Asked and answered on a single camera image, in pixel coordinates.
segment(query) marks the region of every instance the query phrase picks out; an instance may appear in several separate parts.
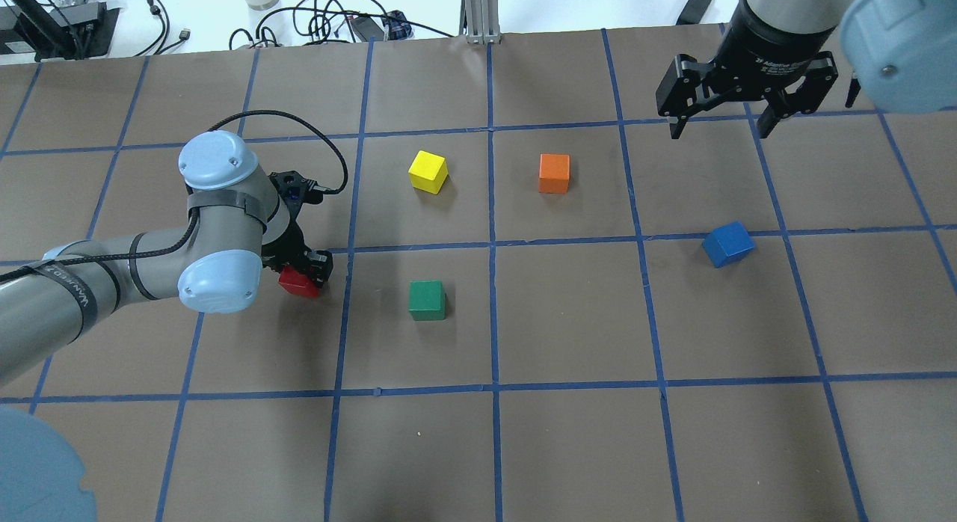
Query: robotic arm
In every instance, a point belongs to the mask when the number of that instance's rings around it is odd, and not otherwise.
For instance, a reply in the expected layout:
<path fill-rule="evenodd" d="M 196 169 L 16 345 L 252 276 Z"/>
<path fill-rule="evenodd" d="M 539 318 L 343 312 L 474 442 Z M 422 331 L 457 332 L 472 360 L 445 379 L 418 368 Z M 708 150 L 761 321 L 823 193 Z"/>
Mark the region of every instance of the robotic arm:
<path fill-rule="evenodd" d="M 725 102 L 766 100 L 762 138 L 795 113 L 816 112 L 837 80 L 834 56 L 820 49 L 838 23 L 855 68 L 848 107 L 861 87 L 893 112 L 957 103 L 957 0 L 739 0 L 717 55 L 676 56 L 657 88 L 672 139 Z"/>
<path fill-rule="evenodd" d="M 242 116 L 249 114 L 284 115 Z M 263 267 L 280 272 L 280 284 L 290 293 L 319 293 L 332 256 L 305 245 L 296 218 L 303 202 L 319 204 L 324 195 L 342 191 L 348 175 L 336 189 L 296 171 L 267 176 L 240 137 L 218 130 L 236 117 L 182 148 L 187 227 L 74 242 L 0 276 L 0 385 L 126 304 L 179 296 L 201 312 L 243 310 L 256 298 Z M 345 172 L 342 154 L 318 134 Z"/>

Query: blue plastic cap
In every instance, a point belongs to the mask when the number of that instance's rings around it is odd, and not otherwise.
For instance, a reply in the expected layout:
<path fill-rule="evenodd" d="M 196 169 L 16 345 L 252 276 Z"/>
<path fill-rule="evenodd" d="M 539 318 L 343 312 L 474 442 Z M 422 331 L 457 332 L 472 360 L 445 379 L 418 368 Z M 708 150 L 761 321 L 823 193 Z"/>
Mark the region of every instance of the blue plastic cap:
<path fill-rule="evenodd" d="M 236 312 L 256 300 L 262 259 L 252 251 L 230 249 L 206 255 L 182 270 L 180 301 L 199 312 Z"/>
<path fill-rule="evenodd" d="M 708 253 L 716 268 L 744 259 L 754 249 L 754 240 L 741 221 L 718 227 L 704 239 L 704 252 Z"/>
<path fill-rule="evenodd" d="M 96 522 L 74 448 L 47 423 L 0 406 L 0 520 Z"/>
<path fill-rule="evenodd" d="M 189 187 L 228 188 L 252 174 L 259 157 L 235 133 L 218 129 L 197 135 L 180 151 L 179 168 Z"/>
<path fill-rule="evenodd" d="M 854 0 L 840 40 L 878 108 L 929 113 L 957 104 L 957 0 Z"/>

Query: blue cube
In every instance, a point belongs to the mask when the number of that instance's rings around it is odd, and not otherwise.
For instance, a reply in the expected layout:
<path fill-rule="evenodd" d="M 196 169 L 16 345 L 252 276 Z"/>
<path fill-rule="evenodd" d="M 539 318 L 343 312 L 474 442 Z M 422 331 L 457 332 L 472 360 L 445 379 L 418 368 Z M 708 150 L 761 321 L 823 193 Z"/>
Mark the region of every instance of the blue cube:
<path fill-rule="evenodd" d="M 754 249 L 754 242 L 745 225 L 742 225 L 741 221 L 735 221 L 711 231 L 704 239 L 703 246 L 711 263 L 720 268 L 748 256 Z"/>

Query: white floor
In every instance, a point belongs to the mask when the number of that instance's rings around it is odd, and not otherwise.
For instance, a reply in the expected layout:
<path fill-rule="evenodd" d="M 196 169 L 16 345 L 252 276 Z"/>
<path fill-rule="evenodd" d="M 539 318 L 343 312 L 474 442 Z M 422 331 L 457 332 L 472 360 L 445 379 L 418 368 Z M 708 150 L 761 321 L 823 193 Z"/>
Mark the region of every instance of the white floor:
<path fill-rule="evenodd" d="M 243 0 L 162 0 L 170 11 L 170 42 L 182 28 L 191 29 L 189 41 L 174 52 L 228 49 L 230 32 L 253 29 L 267 12 L 250 10 Z M 276 7 L 300 0 L 281 0 Z M 457 34 L 461 0 L 378 0 L 387 10 L 402 10 L 410 21 Z M 589 28 L 650 27 L 673 25 L 687 0 L 499 0 L 502 32 L 583 31 Z M 341 0 L 352 10 L 374 12 L 367 0 Z M 704 23 L 728 21 L 737 0 L 714 0 Z M 150 44 L 160 32 L 160 22 L 150 15 L 147 0 L 106 0 L 120 7 L 120 20 L 109 56 L 130 56 Z M 267 25 L 283 45 L 298 45 L 307 38 L 292 31 L 291 12 L 274 15 Z M 302 14 L 301 22 L 307 20 Z M 417 28 L 415 38 L 437 37 Z M 236 41 L 245 43 L 242 36 Z M 22 63 L 33 55 L 0 55 L 0 64 Z"/>

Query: gray strap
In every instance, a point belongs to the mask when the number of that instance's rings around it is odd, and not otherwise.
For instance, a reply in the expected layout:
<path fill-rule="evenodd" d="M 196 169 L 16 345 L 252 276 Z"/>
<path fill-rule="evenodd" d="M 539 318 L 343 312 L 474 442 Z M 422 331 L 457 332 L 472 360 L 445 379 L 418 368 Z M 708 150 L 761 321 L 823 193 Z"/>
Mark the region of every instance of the gray strap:
<path fill-rule="evenodd" d="M 72 273 L 66 266 L 55 260 L 46 260 L 30 264 L 30 269 L 35 273 L 47 277 L 49 280 L 57 281 L 63 288 L 72 295 L 79 306 L 79 313 L 82 317 L 82 324 L 79 327 L 79 334 L 73 338 L 74 341 L 82 334 L 86 334 L 93 324 L 96 324 L 96 315 L 99 308 L 96 307 L 96 296 L 93 296 L 93 290 L 76 274 Z"/>
<path fill-rule="evenodd" d="M 244 194 L 235 189 L 216 189 L 216 191 L 196 191 L 189 195 L 187 199 L 187 208 L 203 208 L 206 206 L 232 206 L 242 209 L 251 218 L 259 220 L 265 227 L 269 220 L 269 213 L 263 208 L 261 202 L 256 200 L 253 195 Z"/>

